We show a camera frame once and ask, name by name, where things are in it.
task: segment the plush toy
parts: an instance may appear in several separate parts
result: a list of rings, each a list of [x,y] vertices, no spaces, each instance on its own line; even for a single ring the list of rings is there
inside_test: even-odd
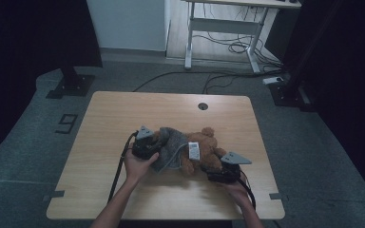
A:
[[[195,170],[221,170],[220,158],[226,154],[222,148],[218,148],[218,141],[214,137],[215,130],[205,127],[201,132],[185,133],[189,142],[198,143],[200,149],[200,160],[189,159],[189,146],[186,146],[181,153],[182,171],[191,176]]]

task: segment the gray cloth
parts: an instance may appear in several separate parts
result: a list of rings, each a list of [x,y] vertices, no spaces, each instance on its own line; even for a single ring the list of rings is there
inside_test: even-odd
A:
[[[162,147],[159,158],[151,164],[155,172],[160,173],[166,167],[178,169],[181,165],[181,152],[188,145],[188,139],[180,131],[171,127],[161,127],[161,136],[168,136],[167,143]]]

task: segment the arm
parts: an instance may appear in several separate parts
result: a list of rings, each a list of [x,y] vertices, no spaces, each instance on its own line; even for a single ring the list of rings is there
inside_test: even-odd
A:
[[[242,216],[244,217],[246,228],[262,228],[263,225],[259,220],[259,217],[254,210],[251,200],[248,199],[247,191],[237,181],[231,184],[224,184],[223,187],[227,190],[229,195],[233,198],[234,202],[241,209]]]
[[[149,165],[159,158],[156,153],[147,161],[138,159],[132,155],[132,149],[128,148],[125,154],[126,180],[111,199],[108,205],[103,209],[100,215],[93,221],[91,228],[96,227],[117,227],[123,216],[124,209],[128,203],[129,197],[144,174],[147,172]]]

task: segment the label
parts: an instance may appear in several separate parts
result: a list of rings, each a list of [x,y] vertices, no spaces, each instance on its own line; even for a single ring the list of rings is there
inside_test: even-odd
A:
[[[200,146],[197,142],[189,142],[189,159],[199,161],[201,158]]]

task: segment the white wall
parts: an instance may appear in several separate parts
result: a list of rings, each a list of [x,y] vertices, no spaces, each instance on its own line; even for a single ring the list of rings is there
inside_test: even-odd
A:
[[[165,51],[170,0],[87,0],[100,48]]]

